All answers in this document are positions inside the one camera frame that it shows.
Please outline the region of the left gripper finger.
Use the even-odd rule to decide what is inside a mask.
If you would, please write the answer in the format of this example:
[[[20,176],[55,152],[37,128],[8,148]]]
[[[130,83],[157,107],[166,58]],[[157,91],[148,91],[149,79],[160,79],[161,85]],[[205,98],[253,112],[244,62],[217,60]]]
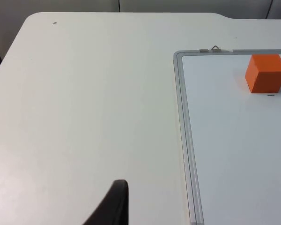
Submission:
[[[85,225],[128,225],[129,186],[126,180],[115,180]]]

